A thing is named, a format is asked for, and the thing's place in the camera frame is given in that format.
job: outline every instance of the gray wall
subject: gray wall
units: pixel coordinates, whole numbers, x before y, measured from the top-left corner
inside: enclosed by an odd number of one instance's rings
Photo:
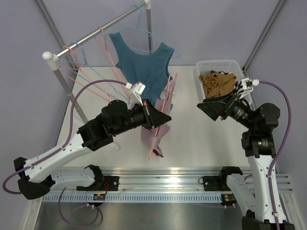
[[[0,7],[0,181],[14,172],[13,160],[54,146],[65,94],[42,59],[58,46],[33,0],[3,1]],[[8,187],[18,191],[17,178]],[[0,189],[1,229],[16,230],[26,199]]]
[[[301,215],[307,226],[306,11],[306,0],[287,1],[248,70],[248,75],[276,83],[289,97],[292,125],[278,165],[280,171],[290,176]],[[279,146],[288,119],[284,99],[274,88],[265,85],[258,86],[255,94],[258,105],[272,102],[281,109],[280,125],[274,132],[275,141]]]
[[[44,0],[67,44],[85,36],[99,24],[115,18],[139,1]],[[234,59],[243,66],[277,1],[152,0],[153,33],[181,52],[181,58],[172,58],[171,65],[195,65],[207,59]],[[142,24],[146,29],[144,8],[142,12]],[[137,17],[138,14],[134,13],[107,32],[135,26]],[[145,32],[139,36],[135,31],[125,31],[123,38],[128,45],[148,48]],[[91,65],[107,65],[95,40],[84,47]]]

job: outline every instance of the perforated metal strip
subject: perforated metal strip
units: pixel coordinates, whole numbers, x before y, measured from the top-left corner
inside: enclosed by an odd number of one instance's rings
[[[49,193],[43,202],[57,202],[59,193]],[[116,194],[108,193],[106,200],[95,200],[92,194],[64,194],[61,202],[110,203],[221,203],[220,194]]]

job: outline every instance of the blue tank top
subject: blue tank top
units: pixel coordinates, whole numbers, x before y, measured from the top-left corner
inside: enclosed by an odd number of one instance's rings
[[[121,70],[129,83],[135,84],[138,81],[144,83],[146,87],[141,98],[150,100],[154,105],[167,85],[168,63],[175,50],[161,43],[153,53],[142,55],[132,51],[120,33],[110,34],[110,38],[118,55],[116,67]]]

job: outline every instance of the white table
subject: white table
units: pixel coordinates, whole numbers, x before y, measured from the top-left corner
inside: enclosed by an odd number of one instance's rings
[[[95,69],[106,79],[116,79],[109,67],[96,67]],[[82,70],[93,80],[101,79],[89,68],[82,68]],[[67,166],[83,167],[89,164],[100,167],[131,168],[249,166],[241,147],[241,135],[247,129],[231,118],[214,122],[196,107],[201,89],[198,76],[195,76],[194,73],[195,67],[171,66],[169,72],[172,75],[178,73],[178,77],[170,114],[172,121],[168,123],[171,129],[162,138],[160,144],[164,158],[156,157],[153,154],[150,161],[148,160],[150,149],[141,142],[141,128],[139,127],[114,138],[114,141],[120,146],[118,151],[104,147],[71,161]],[[79,76],[77,81],[83,85],[87,83]],[[120,85],[113,85],[124,94]],[[100,86],[121,98],[108,84],[101,83]],[[103,94],[95,86],[90,88]],[[81,86],[76,83],[73,88],[74,95],[80,89]],[[88,90],[82,93],[78,102],[89,120],[95,118],[108,103]],[[70,107],[71,103],[65,115],[59,143],[63,142],[68,134]],[[74,116],[80,119],[76,112],[74,112]],[[78,127],[75,123],[73,131],[76,132]]]

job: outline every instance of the brown cloth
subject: brown cloth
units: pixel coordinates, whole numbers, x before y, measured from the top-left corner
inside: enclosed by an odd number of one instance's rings
[[[200,75],[206,98],[221,97],[231,93],[235,87],[236,76],[233,73],[221,74],[215,70],[210,75]]]

